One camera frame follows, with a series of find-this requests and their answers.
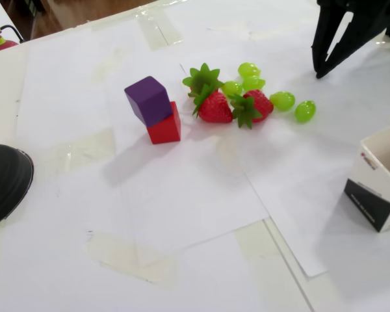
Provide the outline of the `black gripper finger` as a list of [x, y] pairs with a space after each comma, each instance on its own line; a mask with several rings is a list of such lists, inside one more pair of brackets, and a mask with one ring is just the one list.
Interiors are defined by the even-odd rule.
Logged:
[[317, 28], [311, 47], [313, 67], [317, 75], [326, 61], [328, 50], [344, 14], [345, 10], [341, 6], [320, 6]]
[[348, 24], [342, 37], [336, 43], [331, 53], [328, 54], [318, 74], [318, 78], [323, 78], [330, 73], [340, 63], [384, 30], [378, 27], [364, 29], [363, 27], [358, 27], [356, 22], [357, 20], [354, 20]]

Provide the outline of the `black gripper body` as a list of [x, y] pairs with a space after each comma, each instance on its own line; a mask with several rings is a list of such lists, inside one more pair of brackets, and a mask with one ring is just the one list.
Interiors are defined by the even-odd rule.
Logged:
[[320, 7], [318, 27], [338, 28], [346, 12], [353, 13], [357, 26], [364, 29], [390, 25], [390, 1], [317, 1]]

